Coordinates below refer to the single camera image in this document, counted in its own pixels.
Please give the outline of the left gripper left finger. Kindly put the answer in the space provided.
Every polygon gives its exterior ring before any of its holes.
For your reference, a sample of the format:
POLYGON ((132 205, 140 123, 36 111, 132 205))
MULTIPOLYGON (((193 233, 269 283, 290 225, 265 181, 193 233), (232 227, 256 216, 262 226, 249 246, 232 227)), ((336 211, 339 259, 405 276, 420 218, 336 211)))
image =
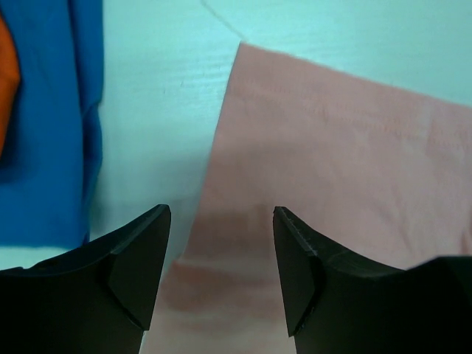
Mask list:
POLYGON ((138 353, 150 329, 170 234, 158 205, 30 268, 1 272, 3 353, 138 353))

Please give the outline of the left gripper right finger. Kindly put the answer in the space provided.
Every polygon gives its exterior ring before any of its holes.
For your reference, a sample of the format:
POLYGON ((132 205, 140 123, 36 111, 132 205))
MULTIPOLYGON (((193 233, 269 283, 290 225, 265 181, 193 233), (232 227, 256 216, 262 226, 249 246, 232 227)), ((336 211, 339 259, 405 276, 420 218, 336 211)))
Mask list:
POLYGON ((298 353, 469 353, 471 258, 375 262, 279 206, 274 245, 298 353))

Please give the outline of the salmon pink t-shirt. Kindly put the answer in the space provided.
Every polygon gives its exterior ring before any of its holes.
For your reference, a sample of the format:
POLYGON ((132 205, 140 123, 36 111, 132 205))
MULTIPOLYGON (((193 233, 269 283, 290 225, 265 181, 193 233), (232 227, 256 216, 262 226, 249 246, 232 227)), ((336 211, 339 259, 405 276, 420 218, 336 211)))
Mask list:
POLYGON ((294 353, 275 206, 404 268, 471 252, 471 110, 241 44, 144 353, 294 353))

